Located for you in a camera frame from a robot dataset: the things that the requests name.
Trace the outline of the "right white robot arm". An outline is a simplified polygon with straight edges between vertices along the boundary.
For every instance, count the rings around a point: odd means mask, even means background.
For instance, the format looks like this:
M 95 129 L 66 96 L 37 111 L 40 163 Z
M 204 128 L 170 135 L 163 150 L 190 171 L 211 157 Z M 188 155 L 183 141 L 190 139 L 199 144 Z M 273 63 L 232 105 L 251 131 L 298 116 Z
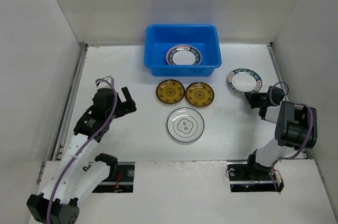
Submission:
M 311 149 L 316 144 L 316 108 L 284 101 L 284 97 L 285 92 L 275 86 L 270 86 L 265 93 L 245 92 L 250 107 L 258 108 L 262 119 L 268 108 L 279 108 L 273 139 L 247 159 L 245 174 L 251 179 L 272 173 L 278 161 L 292 160 L 304 149 Z

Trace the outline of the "white plate green rim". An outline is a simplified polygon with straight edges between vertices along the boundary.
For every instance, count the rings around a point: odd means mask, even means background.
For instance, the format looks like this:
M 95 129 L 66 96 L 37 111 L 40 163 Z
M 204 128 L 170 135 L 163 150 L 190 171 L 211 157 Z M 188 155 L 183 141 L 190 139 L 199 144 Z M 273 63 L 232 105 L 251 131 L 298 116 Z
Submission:
M 204 132 L 205 122 L 202 115 L 192 108 L 179 108 L 167 118 L 167 131 L 177 142 L 190 144 L 197 141 Z

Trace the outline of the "yellow patterned plate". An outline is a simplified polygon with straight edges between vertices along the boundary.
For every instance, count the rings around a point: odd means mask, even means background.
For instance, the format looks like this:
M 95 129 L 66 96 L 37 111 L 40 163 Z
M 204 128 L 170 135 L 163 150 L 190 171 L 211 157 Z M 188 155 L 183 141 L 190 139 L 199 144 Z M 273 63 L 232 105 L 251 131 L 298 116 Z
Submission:
M 184 95 L 183 84 L 174 79 L 164 80 L 156 88 L 157 98 L 168 105 L 177 104 L 184 98 Z
M 204 82 L 194 82 L 185 90 L 186 100 L 194 107 L 206 107 L 214 101 L 214 91 Z

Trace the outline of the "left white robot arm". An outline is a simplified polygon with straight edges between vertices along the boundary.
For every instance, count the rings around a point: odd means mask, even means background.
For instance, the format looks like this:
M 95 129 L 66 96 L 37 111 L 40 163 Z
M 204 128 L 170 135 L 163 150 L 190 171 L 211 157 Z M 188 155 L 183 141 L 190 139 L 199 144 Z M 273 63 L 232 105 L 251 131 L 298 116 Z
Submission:
M 27 207 L 39 223 L 76 223 L 80 205 L 104 179 L 118 175 L 118 159 L 100 153 L 85 168 L 88 158 L 97 148 L 111 122 L 137 110 L 127 87 L 122 88 L 125 101 L 121 101 L 113 86 L 97 89 L 92 105 L 75 125 L 71 142 L 63 154 L 60 165 L 47 186 L 32 194 Z

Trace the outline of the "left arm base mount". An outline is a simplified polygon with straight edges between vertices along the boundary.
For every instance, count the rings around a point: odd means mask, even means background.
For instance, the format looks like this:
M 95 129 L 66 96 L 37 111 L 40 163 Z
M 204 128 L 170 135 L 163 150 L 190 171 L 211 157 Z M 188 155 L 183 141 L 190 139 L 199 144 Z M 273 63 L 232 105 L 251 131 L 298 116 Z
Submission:
M 93 193 L 132 193 L 134 177 L 135 163 L 119 162 L 117 171 L 111 167 L 109 176 L 97 185 Z

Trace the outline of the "lettered rim plate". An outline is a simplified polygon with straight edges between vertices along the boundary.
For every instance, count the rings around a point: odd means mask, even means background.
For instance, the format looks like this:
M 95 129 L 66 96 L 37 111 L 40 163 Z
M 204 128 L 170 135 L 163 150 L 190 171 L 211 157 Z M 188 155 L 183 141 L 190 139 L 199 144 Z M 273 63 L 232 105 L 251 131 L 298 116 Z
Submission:
M 253 70 L 238 68 L 228 74 L 227 84 L 237 94 L 258 92 L 262 88 L 262 78 Z
M 171 65 L 176 66 L 197 66 L 202 60 L 201 52 L 188 44 L 173 46 L 166 55 L 170 56 Z

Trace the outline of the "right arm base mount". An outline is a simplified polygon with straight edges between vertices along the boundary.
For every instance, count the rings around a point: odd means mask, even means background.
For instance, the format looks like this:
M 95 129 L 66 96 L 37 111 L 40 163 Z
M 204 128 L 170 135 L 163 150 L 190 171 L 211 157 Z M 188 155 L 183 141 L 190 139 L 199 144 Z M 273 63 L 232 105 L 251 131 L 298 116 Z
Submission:
M 277 192 L 284 189 L 284 180 L 279 171 L 249 170 L 247 161 L 227 163 L 226 176 L 231 192 Z

